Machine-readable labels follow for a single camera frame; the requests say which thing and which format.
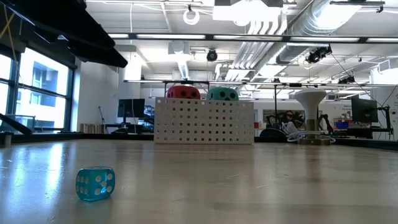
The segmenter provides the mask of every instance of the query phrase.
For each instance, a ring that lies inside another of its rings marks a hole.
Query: black monitor
[[[377,102],[374,100],[351,99],[353,121],[360,123],[379,122],[377,117]]]
[[[118,118],[142,118],[144,117],[145,99],[125,99],[119,100]]]

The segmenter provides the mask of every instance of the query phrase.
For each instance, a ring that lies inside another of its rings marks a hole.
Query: window
[[[68,73],[68,67],[26,49],[21,56],[19,83],[66,95]]]
[[[64,98],[21,88],[18,89],[18,92],[21,93],[21,99],[17,100],[16,114],[35,116],[36,127],[63,128]]]
[[[0,78],[10,79],[11,58],[0,55]]]
[[[8,86],[6,84],[0,83],[0,113],[6,114],[7,107],[7,95],[8,95]]]

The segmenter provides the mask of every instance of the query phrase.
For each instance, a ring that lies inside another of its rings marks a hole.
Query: white cone lamp
[[[326,96],[326,91],[318,88],[309,88],[296,92],[294,98],[304,107],[306,131],[318,131],[318,105]],[[307,135],[302,144],[325,144],[315,135]]]

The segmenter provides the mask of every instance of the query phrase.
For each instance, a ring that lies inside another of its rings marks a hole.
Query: window frame
[[[42,52],[38,51],[37,49],[30,48],[33,51],[36,51],[39,54],[42,54],[45,57],[48,57],[58,63],[58,60],[51,58],[47,56],[46,54],[43,54]],[[23,83],[19,83],[19,69],[21,65],[21,58],[22,55],[20,53],[17,53],[17,59],[18,61],[15,61],[14,59],[11,58],[11,69],[10,69],[10,76],[9,80],[0,78],[0,83],[5,83],[9,86],[8,88],[8,96],[7,96],[7,105],[6,105],[6,114],[15,114],[16,113],[16,107],[17,107],[17,97],[18,97],[18,89],[26,89],[26,90],[31,90],[37,93],[43,93],[46,95],[50,96],[55,96],[55,97],[61,97],[65,99],[65,112],[64,112],[64,120],[63,120],[63,128],[41,128],[41,127],[35,127],[35,130],[45,130],[45,131],[70,131],[70,121],[71,121],[71,115],[72,115],[72,96],[73,96],[73,79],[74,79],[74,74],[75,74],[75,68],[72,68],[70,66],[67,66],[63,63],[62,65],[66,66],[68,68],[68,81],[67,81],[67,94],[59,94],[54,91],[50,90],[45,90],[43,88],[38,88],[34,87],[31,85],[26,85]]]

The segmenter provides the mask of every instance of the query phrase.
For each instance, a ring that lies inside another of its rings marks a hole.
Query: ceiling
[[[194,9],[211,12],[214,1],[202,1],[205,6]],[[310,2],[310,0],[296,0],[297,6],[287,11],[288,22]],[[398,13],[398,1],[385,0],[385,11]],[[243,34],[247,33],[249,26],[240,27],[231,21],[214,21],[211,15],[200,13],[199,22],[188,25],[183,21],[183,13],[186,6],[165,5],[165,14],[161,5],[132,5],[132,4],[105,4],[87,0],[87,11],[100,23],[107,32],[153,32],[153,33],[198,33],[198,34]],[[359,36],[359,35],[383,35],[398,36],[398,14],[382,12],[376,13],[378,7],[363,7],[346,24],[335,31],[335,35]],[[118,45],[135,45],[141,52],[146,65],[142,68],[142,74],[150,78],[164,77],[178,70],[176,62],[168,61],[169,41],[150,40],[117,40]],[[239,52],[240,42],[209,42],[188,41],[190,52],[195,52],[191,60],[187,62],[189,70],[215,71],[217,63],[232,62]],[[207,62],[207,50],[216,49],[218,61]],[[385,60],[386,56],[398,55],[398,46],[395,45],[369,45],[369,44],[333,44],[333,55],[345,69],[355,67],[356,80],[366,82],[369,77],[368,68],[375,66],[375,62]],[[129,60],[128,52],[122,52]],[[308,77],[319,77],[316,82],[330,78],[343,72],[336,60],[328,56],[321,63],[303,65],[304,58],[298,60],[298,64],[284,69],[285,75],[281,77],[283,82],[299,82]]]

